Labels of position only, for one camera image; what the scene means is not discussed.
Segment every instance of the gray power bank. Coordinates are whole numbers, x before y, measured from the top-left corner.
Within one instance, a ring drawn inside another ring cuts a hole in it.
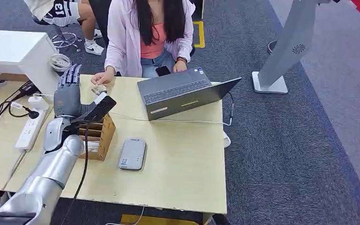
[[[120,169],[140,170],[143,166],[146,142],[141,138],[127,138],[118,162]]]

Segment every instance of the laptop lid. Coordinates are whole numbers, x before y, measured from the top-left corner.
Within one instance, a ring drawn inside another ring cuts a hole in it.
[[[217,102],[241,80],[232,79],[209,87],[201,88],[176,97],[146,105],[149,120],[156,120],[185,110]]]

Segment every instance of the laptop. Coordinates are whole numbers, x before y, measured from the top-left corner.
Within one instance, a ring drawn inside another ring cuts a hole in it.
[[[148,120],[156,120],[224,98],[241,80],[212,85],[200,68],[160,76],[137,83]]]

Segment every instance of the woman's hand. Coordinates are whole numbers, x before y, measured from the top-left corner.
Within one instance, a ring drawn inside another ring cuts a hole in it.
[[[186,69],[187,69],[186,63],[182,60],[178,60],[173,67],[173,72],[176,73],[176,72],[184,71]]]
[[[107,67],[105,72],[94,74],[90,81],[95,85],[106,84],[113,80],[114,74],[115,69],[113,67]]]

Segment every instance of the power plug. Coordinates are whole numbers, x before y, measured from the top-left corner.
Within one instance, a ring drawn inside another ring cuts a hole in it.
[[[28,99],[28,102],[31,107],[38,110],[47,110],[49,108],[49,104],[41,96],[32,96]]]

